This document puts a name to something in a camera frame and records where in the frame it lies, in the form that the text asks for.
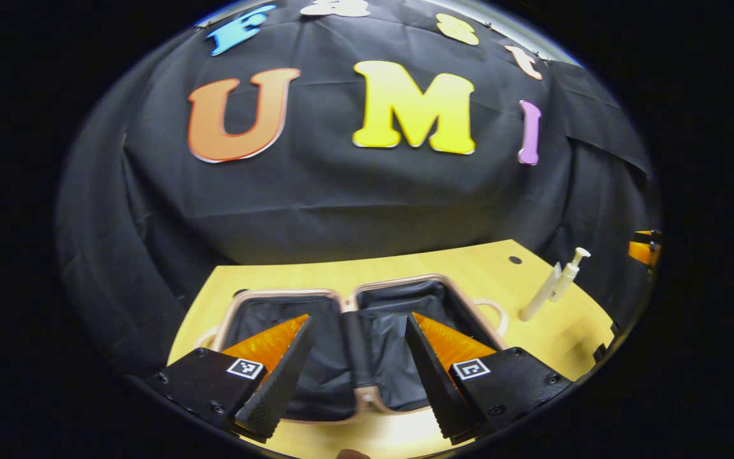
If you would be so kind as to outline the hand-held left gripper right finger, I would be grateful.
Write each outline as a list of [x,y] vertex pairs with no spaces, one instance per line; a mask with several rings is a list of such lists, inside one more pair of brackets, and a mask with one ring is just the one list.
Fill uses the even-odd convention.
[[495,351],[422,314],[408,315],[405,340],[453,445],[507,430],[573,386],[521,347]]

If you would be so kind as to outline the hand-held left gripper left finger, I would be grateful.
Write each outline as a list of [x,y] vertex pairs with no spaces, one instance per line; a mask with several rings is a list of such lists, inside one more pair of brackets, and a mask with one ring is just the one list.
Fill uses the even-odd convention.
[[296,390],[314,326],[303,314],[224,351],[198,347],[145,382],[219,430],[266,442]]

